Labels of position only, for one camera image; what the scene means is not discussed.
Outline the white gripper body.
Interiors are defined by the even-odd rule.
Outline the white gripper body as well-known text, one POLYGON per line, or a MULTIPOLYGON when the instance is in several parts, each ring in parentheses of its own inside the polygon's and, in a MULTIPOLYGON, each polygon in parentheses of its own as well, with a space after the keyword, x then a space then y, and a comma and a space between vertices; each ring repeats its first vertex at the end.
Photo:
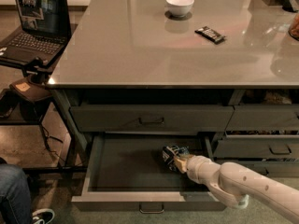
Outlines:
POLYGON ((193 182, 200 182, 200 167, 208 161, 204 156, 193 156, 187 161, 187 177, 193 182))

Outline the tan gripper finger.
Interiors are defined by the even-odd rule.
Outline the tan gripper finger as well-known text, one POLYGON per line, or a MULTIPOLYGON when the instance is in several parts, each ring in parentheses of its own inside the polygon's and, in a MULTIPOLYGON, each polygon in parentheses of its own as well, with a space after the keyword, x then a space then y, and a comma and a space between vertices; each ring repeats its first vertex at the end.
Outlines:
POLYGON ((188 163, 193 158, 193 155, 182 155, 174 158, 174 163, 181 173, 186 173, 188 170, 188 163))

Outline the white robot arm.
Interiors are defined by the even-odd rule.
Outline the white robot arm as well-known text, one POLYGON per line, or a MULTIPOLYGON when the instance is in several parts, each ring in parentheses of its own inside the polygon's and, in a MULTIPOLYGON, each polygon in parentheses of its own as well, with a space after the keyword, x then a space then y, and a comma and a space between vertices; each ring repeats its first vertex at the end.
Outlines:
POLYGON ((175 157, 177 168, 205 185, 223 204, 246 208, 249 197, 267 205, 292 224, 299 223, 299 191, 234 162, 217 164, 204 156, 175 157))

